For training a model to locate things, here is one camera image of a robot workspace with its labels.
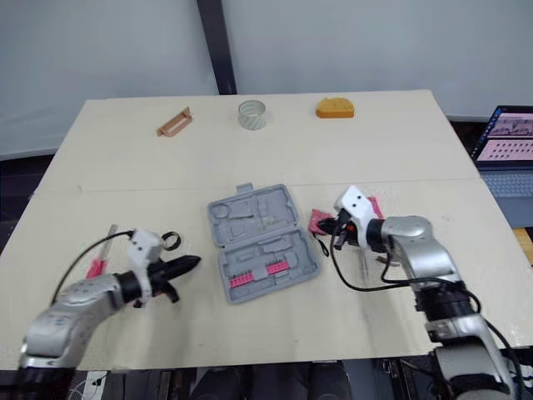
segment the yellow sponge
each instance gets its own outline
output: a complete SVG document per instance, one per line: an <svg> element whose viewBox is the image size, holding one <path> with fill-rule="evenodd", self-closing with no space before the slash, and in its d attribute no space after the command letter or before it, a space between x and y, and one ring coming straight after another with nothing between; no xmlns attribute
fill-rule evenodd
<svg viewBox="0 0 533 400"><path fill-rule="evenodd" d="M316 106L316 115L319 118L353 118L355 113L351 101L343 97L326 97Z"/></svg>

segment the black pole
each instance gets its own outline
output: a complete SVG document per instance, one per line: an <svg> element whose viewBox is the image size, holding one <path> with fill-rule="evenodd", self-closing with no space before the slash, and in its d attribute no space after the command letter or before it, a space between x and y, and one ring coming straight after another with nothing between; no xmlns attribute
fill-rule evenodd
<svg viewBox="0 0 533 400"><path fill-rule="evenodd" d="M219 94L237 94L222 0L197 0Z"/></svg>

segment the pink tool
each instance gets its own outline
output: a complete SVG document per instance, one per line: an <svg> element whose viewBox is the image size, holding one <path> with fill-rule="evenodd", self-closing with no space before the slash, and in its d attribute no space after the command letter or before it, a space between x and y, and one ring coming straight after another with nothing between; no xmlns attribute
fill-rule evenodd
<svg viewBox="0 0 533 400"><path fill-rule="evenodd" d="M273 275L274 273L280 273L281 271L285 271L286 269L289 269L289 263L287 261L276 262L275 264L266 267L266 270L268 271L269 275Z"/></svg>
<svg viewBox="0 0 533 400"><path fill-rule="evenodd" d="M109 228L108 236L113 235L117 232L118 225L111 225ZM111 248L111 240L108 240L104 243L100 255L98 258L95 258L91 262L91 268L87 272L87 278L94 278L99 275L102 275L106 272L107 267L107 255L109 254L109 249Z"/></svg>
<svg viewBox="0 0 533 400"><path fill-rule="evenodd" d="M326 233L318 227L318 223L321 220L328 218L333 218L333 216L327 212L323 213L322 211L313 208L311 211L311 219L309 220L309 226L307 227L309 229L309 232L322 236L326 235Z"/></svg>
<svg viewBox="0 0 533 400"><path fill-rule="evenodd" d="M380 205L377 203L377 197L370 196L368 199L370 200L370 203L372 203L375 215L380 219L385 219L385 217L383 217L383 212L381 212Z"/></svg>
<svg viewBox="0 0 533 400"><path fill-rule="evenodd" d="M230 279L230 288L237 288L250 282L253 282L253 275L251 272L248 272L240 277L233 277Z"/></svg>

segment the laptop screen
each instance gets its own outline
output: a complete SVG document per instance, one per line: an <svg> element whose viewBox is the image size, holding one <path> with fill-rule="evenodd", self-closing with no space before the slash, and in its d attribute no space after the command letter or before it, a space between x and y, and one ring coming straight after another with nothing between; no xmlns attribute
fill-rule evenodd
<svg viewBox="0 0 533 400"><path fill-rule="evenodd" d="M533 167L533 107L498 106L471 156L480 168Z"/></svg>

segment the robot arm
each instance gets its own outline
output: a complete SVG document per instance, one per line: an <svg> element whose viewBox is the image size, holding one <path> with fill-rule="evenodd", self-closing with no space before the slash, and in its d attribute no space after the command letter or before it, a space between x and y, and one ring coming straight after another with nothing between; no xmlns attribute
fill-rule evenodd
<svg viewBox="0 0 533 400"><path fill-rule="evenodd" d="M356 187L349 187L335 207L339 218L334 231L353 223L353 242L401 261L409 279L405 282L416 296L416 310L426 315L430 340L442 344L431 353L441 377L437 388L441 395L514 398L511 376L486 321L472 309L457 267L435 240L429 221L423 217L378 220Z"/></svg>
<svg viewBox="0 0 533 400"><path fill-rule="evenodd" d="M191 271L200 258L163 262L161 251L158 235L136 230L127 249L131 271L77 282L36 318L23 341L14 398L67 398L75 369L100 323L129 302L141 306L160 293L177 302L169 281Z"/></svg>

